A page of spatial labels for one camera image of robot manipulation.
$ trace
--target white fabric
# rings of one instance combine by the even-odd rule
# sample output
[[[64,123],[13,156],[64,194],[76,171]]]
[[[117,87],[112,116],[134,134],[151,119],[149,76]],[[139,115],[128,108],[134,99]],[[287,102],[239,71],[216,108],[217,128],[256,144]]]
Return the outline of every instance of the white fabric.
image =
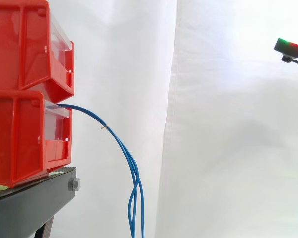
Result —
[[[75,96],[67,103],[102,117],[136,159],[154,237],[163,134],[174,47],[172,0],[49,0],[75,47]],[[133,184],[114,138],[81,112],[73,115],[80,191],[54,219],[51,238],[129,238]],[[137,237],[140,237],[138,204]]]
[[[298,0],[179,0],[156,238],[298,238]]]
[[[67,102],[137,160],[147,238],[298,238],[298,65],[273,50],[298,43],[298,0],[49,2],[75,43]],[[81,190],[51,238],[130,237],[116,142],[74,112],[73,146]]]

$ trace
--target red storage bin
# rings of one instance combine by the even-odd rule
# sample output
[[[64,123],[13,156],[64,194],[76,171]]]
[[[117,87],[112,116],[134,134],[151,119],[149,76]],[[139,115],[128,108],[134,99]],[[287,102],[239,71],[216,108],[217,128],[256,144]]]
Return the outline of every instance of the red storage bin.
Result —
[[[37,90],[57,103],[74,94],[74,45],[45,0],[0,0],[0,90]]]
[[[0,91],[0,185],[14,187],[71,161],[72,112],[37,91]]]

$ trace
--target blue cable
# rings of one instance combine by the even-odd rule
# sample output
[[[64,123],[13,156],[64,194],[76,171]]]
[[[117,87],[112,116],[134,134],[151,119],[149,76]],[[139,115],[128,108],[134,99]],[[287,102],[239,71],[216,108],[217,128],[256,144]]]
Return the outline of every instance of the blue cable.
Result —
[[[98,121],[100,124],[102,124],[105,128],[107,128],[107,130],[112,134],[112,136],[117,141],[119,147],[121,148],[121,150],[123,151],[123,153],[126,157],[126,160],[127,160],[127,163],[128,163],[131,175],[132,175],[133,184],[134,184],[134,188],[132,190],[132,193],[130,195],[129,202],[128,202],[128,221],[129,221],[131,237],[132,238],[136,237],[136,234],[135,234],[135,219],[136,219],[136,208],[137,208],[137,187],[139,186],[140,199],[141,199],[141,237],[145,238],[145,230],[144,230],[144,193],[143,193],[143,186],[142,186],[140,178],[139,178],[139,171],[138,171],[136,161],[134,160],[134,158],[132,157],[132,155],[130,154],[128,149],[125,147],[125,145],[118,138],[118,136],[112,131],[112,129],[110,127],[107,126],[107,124],[98,115],[91,112],[90,110],[87,110],[87,109],[79,107],[79,106],[70,105],[70,104],[58,104],[58,105],[60,107],[64,107],[64,108],[75,109],[75,110],[81,111],[81,112],[86,113],[87,115],[91,116],[96,121]],[[134,202],[134,204],[133,204],[133,216],[131,216],[131,212],[130,212],[131,211],[132,201]]]

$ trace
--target bolt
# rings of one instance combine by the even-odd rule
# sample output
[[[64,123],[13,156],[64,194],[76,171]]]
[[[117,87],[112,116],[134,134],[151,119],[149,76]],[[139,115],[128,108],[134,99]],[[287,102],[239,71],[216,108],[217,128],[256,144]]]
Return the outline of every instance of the bolt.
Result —
[[[80,188],[80,179],[79,178],[72,178],[68,184],[69,191],[77,192]]]

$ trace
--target black metal stand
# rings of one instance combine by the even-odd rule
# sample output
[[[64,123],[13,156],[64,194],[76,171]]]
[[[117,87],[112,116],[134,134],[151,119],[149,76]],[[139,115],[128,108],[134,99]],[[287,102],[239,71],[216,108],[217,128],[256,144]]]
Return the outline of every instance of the black metal stand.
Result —
[[[53,216],[75,197],[76,168],[0,192],[0,238],[48,238]]]

